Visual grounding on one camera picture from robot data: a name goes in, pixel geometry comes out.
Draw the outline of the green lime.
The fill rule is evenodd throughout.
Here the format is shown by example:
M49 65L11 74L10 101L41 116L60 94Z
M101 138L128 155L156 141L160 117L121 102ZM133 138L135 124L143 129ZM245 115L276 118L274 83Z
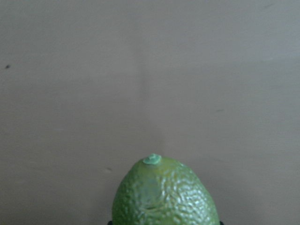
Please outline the green lime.
M114 225L219 225L215 203L191 168L158 154L136 162L112 204Z

